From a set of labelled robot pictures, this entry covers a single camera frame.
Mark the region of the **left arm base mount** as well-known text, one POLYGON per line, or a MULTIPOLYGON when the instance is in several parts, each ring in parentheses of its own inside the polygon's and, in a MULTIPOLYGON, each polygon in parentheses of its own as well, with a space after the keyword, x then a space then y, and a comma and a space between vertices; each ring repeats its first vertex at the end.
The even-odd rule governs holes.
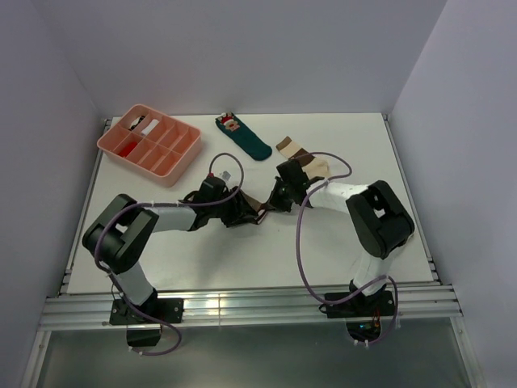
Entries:
POLYGON ((129 347, 146 350, 156 346, 165 327, 181 323, 183 318, 182 298, 162 299, 154 290, 141 305, 130 306, 125 297, 114 299, 111 305, 109 324, 126 326, 126 341, 129 347))

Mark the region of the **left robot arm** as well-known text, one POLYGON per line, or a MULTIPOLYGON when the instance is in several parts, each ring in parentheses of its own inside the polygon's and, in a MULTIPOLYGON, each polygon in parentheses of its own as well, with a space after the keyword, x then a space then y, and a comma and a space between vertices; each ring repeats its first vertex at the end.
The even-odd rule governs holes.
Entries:
POLYGON ((148 282, 139 264, 152 233, 198 230, 215 218, 226 227, 257 223, 260 206, 242 190, 229 189, 226 182, 208 175, 200 188, 189 193, 180 205, 141 207, 132 197, 119 194, 82 236, 82 245, 92 254, 99 249, 98 264, 112 274, 130 301, 128 313, 139 323, 159 315, 157 290, 148 282))

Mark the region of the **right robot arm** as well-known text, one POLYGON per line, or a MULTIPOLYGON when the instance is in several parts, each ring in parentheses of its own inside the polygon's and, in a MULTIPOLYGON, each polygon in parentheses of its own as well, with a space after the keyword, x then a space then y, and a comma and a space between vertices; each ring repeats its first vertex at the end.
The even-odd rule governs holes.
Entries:
POLYGON ((385 291, 389 269, 408 240, 415 225, 393 189, 384 180, 369 185, 339 183, 333 177, 309 178, 294 159, 277 166, 279 175, 264 205, 273 212, 289 212, 300 206, 296 225, 296 260, 302 282, 313 293, 301 262, 301 221, 306 207, 329 209, 348 215, 362 247, 359 268, 350 283, 351 309, 369 314, 385 291))

